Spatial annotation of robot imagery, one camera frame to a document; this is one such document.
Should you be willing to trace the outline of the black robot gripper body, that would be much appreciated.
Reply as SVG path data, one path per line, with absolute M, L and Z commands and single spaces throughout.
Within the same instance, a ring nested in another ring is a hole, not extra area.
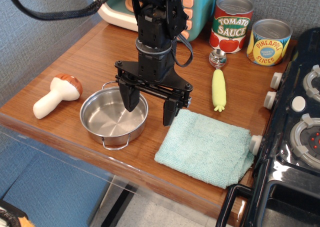
M 180 64 L 176 58 L 176 39 L 163 48 L 149 47 L 137 39 L 135 46 L 138 50 L 138 61 L 118 60 L 114 64 L 117 68 L 117 82 L 123 79 L 134 84 L 139 91 L 164 100 L 177 97 L 182 108 L 187 108 L 191 103 L 190 92 L 193 87 L 175 72 L 174 66 L 175 64 L 183 68 L 188 66 L 193 60 L 193 50 L 186 39 L 180 40 L 190 51 L 189 59 L 184 64 Z

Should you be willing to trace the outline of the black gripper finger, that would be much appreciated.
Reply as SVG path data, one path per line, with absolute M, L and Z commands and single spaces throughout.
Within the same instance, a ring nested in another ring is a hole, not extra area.
M 165 100 L 163 105 L 163 125 L 165 127 L 172 124 L 182 107 L 178 99 L 168 98 Z
M 124 107 L 132 112 L 140 101 L 140 91 L 135 88 L 133 83 L 129 83 L 122 78 L 118 80 L 118 85 Z

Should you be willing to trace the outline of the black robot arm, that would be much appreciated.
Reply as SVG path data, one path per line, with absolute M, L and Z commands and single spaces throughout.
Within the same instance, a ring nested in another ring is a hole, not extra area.
M 132 112 L 139 103 L 140 92 L 164 100 L 163 125 L 170 126 L 179 110 L 188 107 L 193 86 L 180 77 L 175 66 L 187 67 L 176 57 L 177 42 L 192 50 L 182 32 L 187 28 L 188 15 L 182 0 L 131 0 L 138 26 L 135 46 L 138 61 L 118 60 L 116 81 L 124 107 Z

